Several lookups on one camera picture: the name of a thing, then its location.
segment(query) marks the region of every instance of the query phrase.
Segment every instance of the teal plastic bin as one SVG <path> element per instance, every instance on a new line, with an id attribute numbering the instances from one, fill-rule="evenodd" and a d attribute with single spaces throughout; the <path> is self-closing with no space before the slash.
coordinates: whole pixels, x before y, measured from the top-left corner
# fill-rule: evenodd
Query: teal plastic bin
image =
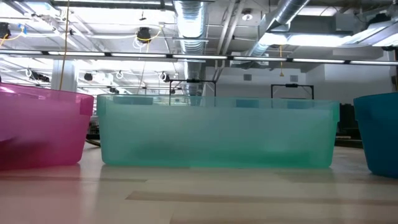
<path id="1" fill-rule="evenodd" d="M 99 95 L 106 164 L 329 167 L 334 101 Z"/>

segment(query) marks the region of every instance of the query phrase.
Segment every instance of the ceiling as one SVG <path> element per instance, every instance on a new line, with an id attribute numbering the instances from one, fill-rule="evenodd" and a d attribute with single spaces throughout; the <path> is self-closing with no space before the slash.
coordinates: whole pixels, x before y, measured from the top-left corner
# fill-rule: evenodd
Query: ceiling
<path id="1" fill-rule="evenodd" d="M 11 37 L 16 37 L 21 32 L 19 24 L 25 24 L 26 34 L 13 40 L 5 41 L 2 49 L 31 49 L 31 50 L 64 50 L 65 21 L 34 18 L 21 12 L 21 9 L 10 4 L 12 1 L 0 0 L 0 21 L 11 23 Z M 253 18 L 250 21 L 242 20 L 240 12 L 238 24 L 234 31 L 234 39 L 228 47 L 227 54 L 231 52 L 244 52 L 249 49 L 257 39 L 257 27 L 264 14 L 274 10 L 278 0 L 247 0 L 244 8 L 251 9 Z M 355 10 L 368 11 L 389 5 L 388 0 L 352 0 L 332 1 L 313 0 L 305 7 L 300 15 L 307 16 L 333 16 L 337 10 L 345 14 L 352 14 Z M 206 38 L 206 54 L 214 54 L 223 29 L 223 15 L 230 4 L 229 0 L 216 0 L 208 3 L 208 18 Z M 58 7 L 63 12 L 65 7 Z M 70 28 L 74 30 L 73 35 L 68 36 L 68 50 L 72 51 L 104 51 L 104 52 L 157 52 L 157 53 L 179 53 L 181 52 L 179 41 L 173 40 L 178 37 L 175 14 L 172 11 L 156 11 L 142 9 L 109 9 L 95 7 L 71 7 Z M 159 35 L 150 42 L 149 47 L 142 48 L 133 45 L 134 35 L 140 27 L 150 27 L 153 35 Z M 342 57 L 345 51 L 353 49 L 334 49 L 329 47 L 298 47 L 285 45 L 282 48 L 282 56 L 333 58 Z M 362 48 L 362 52 L 356 55 L 356 59 L 374 59 L 380 56 L 380 50 L 368 47 Z M 279 57 L 280 49 L 269 48 L 270 56 Z M 52 60 L 41 58 L 0 58 L 0 74 L 5 82 L 12 83 L 36 83 L 29 80 L 25 69 L 35 70 L 51 77 Z M 79 60 L 78 67 L 81 70 L 80 81 L 85 85 L 98 84 L 95 81 L 85 82 L 86 72 L 103 72 L 117 74 L 123 73 L 122 78 L 115 78 L 118 85 L 138 85 L 141 75 L 145 86 L 168 86 L 159 80 L 159 74 L 177 74 L 184 78 L 182 62 L 127 62 L 127 61 L 105 61 L 105 60 Z M 270 63 L 270 67 L 279 66 L 278 63 Z M 290 68 L 303 68 L 308 65 L 291 63 Z M 91 94 L 107 92 L 107 90 L 90 90 Z"/>

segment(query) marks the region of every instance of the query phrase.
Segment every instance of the blue plastic bin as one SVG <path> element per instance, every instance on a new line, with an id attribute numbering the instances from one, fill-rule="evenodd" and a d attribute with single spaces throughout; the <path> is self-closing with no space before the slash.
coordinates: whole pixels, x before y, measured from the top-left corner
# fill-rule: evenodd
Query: blue plastic bin
<path id="1" fill-rule="evenodd" d="M 354 99 L 368 168 L 398 178 L 398 93 Z"/>

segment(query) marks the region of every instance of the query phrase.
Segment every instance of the ductwork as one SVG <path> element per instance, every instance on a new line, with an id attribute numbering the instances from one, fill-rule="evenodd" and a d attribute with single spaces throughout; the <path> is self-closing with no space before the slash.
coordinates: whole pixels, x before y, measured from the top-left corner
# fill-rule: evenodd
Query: ductwork
<path id="1" fill-rule="evenodd" d="M 200 1 L 175 1 L 175 10 L 178 14 L 177 26 L 180 37 L 201 38 L 205 33 L 206 3 Z M 200 40 L 180 41 L 182 53 L 204 54 L 205 43 Z M 205 74 L 201 70 L 202 63 L 185 62 L 185 78 L 204 80 Z M 189 95 L 201 95 L 203 85 L 189 85 Z"/>
<path id="2" fill-rule="evenodd" d="M 310 2 L 310 0 L 280 0 L 278 8 L 269 13 L 265 18 L 265 22 L 262 24 L 261 38 L 253 45 L 253 47 L 247 52 L 247 56 L 259 57 L 263 55 L 268 49 L 267 42 L 268 36 L 267 31 L 286 25 L 292 22 L 295 16 Z"/>

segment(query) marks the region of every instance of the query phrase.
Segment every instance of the plastic bin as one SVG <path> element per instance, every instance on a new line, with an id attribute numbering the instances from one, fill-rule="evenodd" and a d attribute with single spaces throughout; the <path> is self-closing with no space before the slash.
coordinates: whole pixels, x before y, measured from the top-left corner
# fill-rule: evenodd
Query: plastic bin
<path id="1" fill-rule="evenodd" d="M 103 161 L 125 166 L 328 167 L 339 120 L 333 101 L 99 95 L 97 102 Z"/>
<path id="2" fill-rule="evenodd" d="M 76 164 L 94 98 L 0 83 L 0 169 Z"/>
<path id="3" fill-rule="evenodd" d="M 398 178 L 398 93 L 354 99 L 368 168 L 376 175 Z"/>

